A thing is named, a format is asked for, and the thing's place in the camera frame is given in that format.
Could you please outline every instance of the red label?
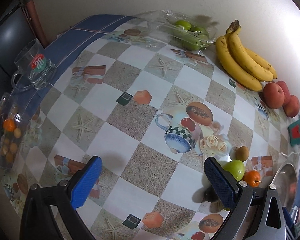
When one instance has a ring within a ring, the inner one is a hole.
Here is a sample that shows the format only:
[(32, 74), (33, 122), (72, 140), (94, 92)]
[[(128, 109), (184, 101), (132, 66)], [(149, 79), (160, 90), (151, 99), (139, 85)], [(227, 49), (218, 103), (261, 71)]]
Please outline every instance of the red label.
[(30, 63), (31, 68), (35, 69), (36, 67), (43, 65), (44, 64), (43, 59), (44, 59), (43, 54), (35, 55), (35, 57), (33, 58), (33, 60)]
[(300, 138), (299, 125), (296, 125), (294, 128), (291, 129), (291, 135), (293, 139)]

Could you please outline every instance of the red and green logo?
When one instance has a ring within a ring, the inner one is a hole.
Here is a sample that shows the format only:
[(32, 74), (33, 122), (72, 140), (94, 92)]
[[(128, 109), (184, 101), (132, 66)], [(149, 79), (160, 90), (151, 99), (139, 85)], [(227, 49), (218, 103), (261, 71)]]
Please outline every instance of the red and green logo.
[(37, 54), (30, 63), (31, 68), (36, 72), (41, 72), (46, 67), (46, 59), (43, 54)]

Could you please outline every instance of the peach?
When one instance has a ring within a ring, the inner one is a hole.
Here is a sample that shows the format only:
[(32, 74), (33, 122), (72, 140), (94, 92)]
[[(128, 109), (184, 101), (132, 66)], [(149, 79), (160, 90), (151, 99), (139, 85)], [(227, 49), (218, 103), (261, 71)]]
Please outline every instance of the peach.
[(287, 117), (295, 117), (300, 110), (299, 99), (296, 96), (291, 95), (289, 103), (283, 106), (283, 110)]
[(276, 83), (268, 83), (263, 88), (263, 98), (271, 109), (278, 109), (284, 102), (284, 92)]
[(290, 101), (290, 96), (291, 95), (290, 95), (288, 86), (287, 86), (287, 84), (284, 81), (278, 81), (278, 82), (276, 82), (276, 84), (278, 84), (282, 88), (282, 90), (283, 90), (283, 93), (284, 93), (283, 106), (284, 106), (287, 103), (289, 103), (289, 101)]

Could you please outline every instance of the clear plastic box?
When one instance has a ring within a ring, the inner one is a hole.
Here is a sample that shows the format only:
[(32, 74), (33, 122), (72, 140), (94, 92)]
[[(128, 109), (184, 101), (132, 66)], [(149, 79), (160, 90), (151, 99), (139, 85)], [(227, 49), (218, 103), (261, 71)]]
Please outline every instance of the clear plastic box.
[[(0, 101), (0, 174), (1, 169), (11, 169), (19, 153), (20, 143), (27, 130), (30, 118), (18, 109), (13, 96), (4, 93)], [(5, 120), (9, 120), (10, 131), (3, 128)]]
[[(199, 54), (215, 42), (216, 27), (198, 23), (193, 17), (183, 13), (162, 10), (137, 15), (137, 17), (147, 21), (150, 37), (193, 53)], [(189, 22), (191, 24), (190, 31), (175, 26), (174, 24), (178, 20)]]

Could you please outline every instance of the metal screw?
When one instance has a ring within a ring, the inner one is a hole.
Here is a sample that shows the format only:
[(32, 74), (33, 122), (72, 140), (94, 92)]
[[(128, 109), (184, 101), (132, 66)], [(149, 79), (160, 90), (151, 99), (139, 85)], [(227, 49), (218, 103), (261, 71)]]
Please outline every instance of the metal screw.
[(31, 190), (36, 190), (38, 188), (38, 184), (32, 184), (31, 186), (30, 186), (30, 189)]
[(270, 183), (270, 184), (269, 184), (269, 188), (272, 189), (272, 190), (275, 190), (277, 187), (276, 187), (275, 184)]
[(68, 185), (68, 181), (66, 179), (63, 179), (62, 181), (59, 182), (59, 185), (61, 187), (67, 186)]
[(247, 184), (247, 182), (245, 182), (244, 180), (240, 180), (240, 181), (239, 181), (239, 185), (240, 185), (241, 187), (246, 187), (248, 184)]

